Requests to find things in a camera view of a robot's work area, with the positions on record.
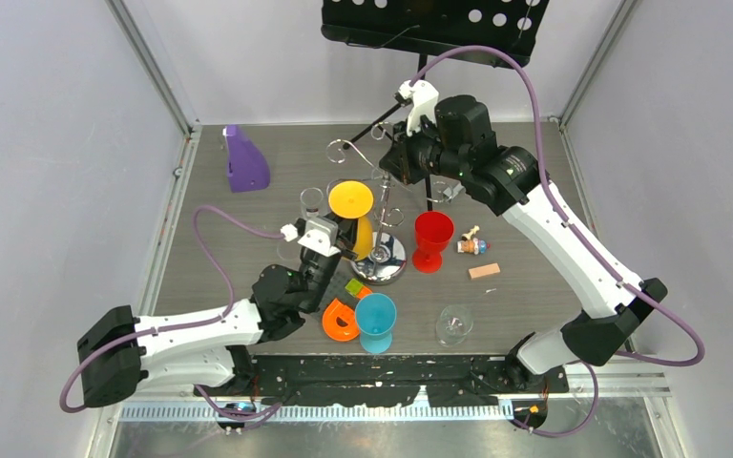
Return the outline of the yellow plastic wine glass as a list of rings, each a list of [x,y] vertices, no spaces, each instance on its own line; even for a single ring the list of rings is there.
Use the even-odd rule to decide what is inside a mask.
[[[372,223],[368,216],[374,203],[371,190],[362,181],[342,181],[330,190],[328,203],[336,216],[356,222],[352,248],[354,260],[367,258],[374,247]]]

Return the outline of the chrome wine glass rack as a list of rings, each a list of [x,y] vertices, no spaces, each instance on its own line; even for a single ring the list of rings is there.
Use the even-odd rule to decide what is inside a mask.
[[[370,181],[378,183],[379,196],[375,199],[366,221],[371,224],[370,250],[361,260],[350,263],[354,275],[363,283],[385,285],[397,281],[404,274],[408,262],[405,245],[388,230],[403,224],[402,210],[392,206],[391,191],[398,187],[410,191],[411,188],[389,173],[381,170],[377,162],[363,153],[350,139],[336,138],[325,147],[327,159],[333,163],[346,162],[353,153],[362,159],[370,169]]]

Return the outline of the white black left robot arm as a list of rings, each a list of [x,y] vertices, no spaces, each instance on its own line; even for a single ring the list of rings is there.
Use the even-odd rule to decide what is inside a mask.
[[[59,403],[80,382],[83,408],[111,406],[138,391],[170,386],[224,387],[246,393],[255,380],[248,348],[282,340],[318,312],[343,259],[356,258],[366,219],[333,213],[286,224],[281,235],[300,246],[300,264],[263,268],[252,293],[198,312],[137,316],[131,306],[107,311],[77,342],[79,365],[65,383]]]

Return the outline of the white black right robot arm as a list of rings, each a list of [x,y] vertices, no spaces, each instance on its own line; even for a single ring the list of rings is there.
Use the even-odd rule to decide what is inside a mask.
[[[579,220],[535,155],[500,146],[487,107],[471,95],[409,98],[408,118],[394,125],[379,166],[405,184],[425,177],[457,180],[466,193],[522,233],[578,297],[579,315],[522,339],[502,370],[516,391],[531,391],[548,371],[574,361],[603,366],[667,295],[643,280]]]

